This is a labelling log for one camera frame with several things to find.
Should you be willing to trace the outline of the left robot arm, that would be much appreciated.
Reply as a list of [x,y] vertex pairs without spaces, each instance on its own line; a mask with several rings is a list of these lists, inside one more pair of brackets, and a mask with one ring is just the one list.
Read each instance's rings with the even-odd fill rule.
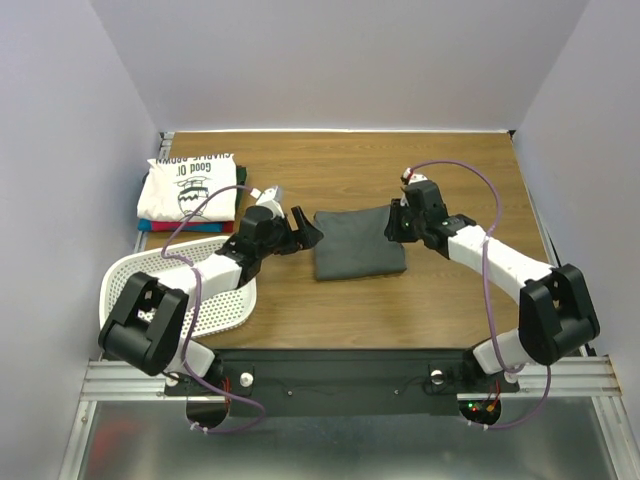
[[308,250],[323,239],[301,208],[294,207],[292,214],[296,230],[268,207],[249,207],[238,231],[199,262],[162,250],[162,258],[181,266],[158,275],[139,271],[126,280],[103,321],[100,348],[149,376],[188,374],[188,382],[199,393],[215,392],[223,371],[213,363],[213,351],[182,333],[186,315],[207,298],[245,287],[265,258]]

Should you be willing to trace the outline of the grey t shirt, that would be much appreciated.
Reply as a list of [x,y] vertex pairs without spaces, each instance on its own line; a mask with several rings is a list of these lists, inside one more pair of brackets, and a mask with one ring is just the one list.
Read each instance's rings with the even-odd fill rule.
[[315,279],[352,280],[405,272],[403,246],[384,235],[389,214],[389,206],[345,212],[317,211],[314,226],[324,237],[314,248]]

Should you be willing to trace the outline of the red folded t shirt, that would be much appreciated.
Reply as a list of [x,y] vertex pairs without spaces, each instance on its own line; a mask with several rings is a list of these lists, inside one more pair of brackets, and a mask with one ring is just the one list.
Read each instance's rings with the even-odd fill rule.
[[[177,230],[180,222],[163,222],[166,225],[165,231],[159,232],[173,232]],[[200,233],[230,233],[234,229],[234,222],[189,222],[183,227],[183,231],[186,232],[200,232]]]

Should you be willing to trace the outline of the white perforated plastic basket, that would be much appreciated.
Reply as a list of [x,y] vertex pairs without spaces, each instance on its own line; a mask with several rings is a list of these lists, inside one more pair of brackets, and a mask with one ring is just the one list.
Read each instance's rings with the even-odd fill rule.
[[[168,254],[180,254],[194,262],[201,262],[220,249],[228,235],[208,237],[172,244]],[[167,260],[161,249],[155,248],[128,255],[115,262],[103,277],[99,300],[99,325],[103,327],[127,280],[139,271],[160,278],[163,274],[183,267],[180,261]],[[256,280],[244,287],[214,296],[204,293],[193,338],[214,335],[242,325],[251,315],[257,302]]]

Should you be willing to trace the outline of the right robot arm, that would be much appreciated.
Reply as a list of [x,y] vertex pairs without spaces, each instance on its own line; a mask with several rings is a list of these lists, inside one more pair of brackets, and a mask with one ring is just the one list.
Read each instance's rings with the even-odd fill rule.
[[449,214],[437,184],[422,175],[406,180],[390,204],[388,240],[422,242],[444,258],[481,275],[483,289],[497,286],[518,307],[518,325],[490,333],[460,366],[463,384],[482,390],[496,373],[529,363],[550,366],[600,335],[600,323],[582,271],[554,267],[491,237],[469,217]]

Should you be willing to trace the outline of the white printed folded t shirt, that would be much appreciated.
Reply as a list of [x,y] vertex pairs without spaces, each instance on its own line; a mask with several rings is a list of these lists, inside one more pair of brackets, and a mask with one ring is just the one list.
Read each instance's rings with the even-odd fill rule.
[[232,153],[158,158],[149,170],[137,203],[141,219],[162,222],[223,222],[235,218],[236,163]]

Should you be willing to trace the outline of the dark green folded t shirt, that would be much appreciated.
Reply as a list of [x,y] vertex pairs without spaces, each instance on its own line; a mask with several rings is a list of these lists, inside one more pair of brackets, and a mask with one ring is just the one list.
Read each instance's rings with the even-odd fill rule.
[[[236,184],[245,186],[247,184],[247,179],[248,179],[247,168],[245,166],[237,165],[236,166]],[[236,192],[236,203],[235,203],[235,208],[237,210],[240,209],[244,196],[245,196],[245,190],[238,189]]]

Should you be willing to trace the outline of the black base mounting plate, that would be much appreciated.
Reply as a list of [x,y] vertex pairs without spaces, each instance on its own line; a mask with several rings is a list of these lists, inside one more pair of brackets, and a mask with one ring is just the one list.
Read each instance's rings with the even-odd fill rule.
[[234,417],[430,414],[455,416],[458,398],[515,393],[502,374],[485,374],[470,350],[218,349],[205,380],[228,385]]

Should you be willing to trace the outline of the teal folded t shirt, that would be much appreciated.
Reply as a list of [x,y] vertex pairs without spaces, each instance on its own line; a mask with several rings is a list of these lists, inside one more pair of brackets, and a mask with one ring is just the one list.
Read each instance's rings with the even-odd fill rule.
[[163,222],[156,222],[147,219],[139,219],[137,227],[141,232],[159,232],[166,230],[166,225]]

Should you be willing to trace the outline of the aluminium front rail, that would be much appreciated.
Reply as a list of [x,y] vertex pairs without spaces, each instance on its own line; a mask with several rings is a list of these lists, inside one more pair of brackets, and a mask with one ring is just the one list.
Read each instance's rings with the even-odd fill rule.
[[[519,390],[501,397],[538,398],[546,385],[543,366],[529,365],[519,375]],[[619,397],[621,387],[607,357],[567,357],[551,367],[550,398]],[[91,361],[81,387],[82,401],[178,400],[162,376],[149,377],[121,361]]]

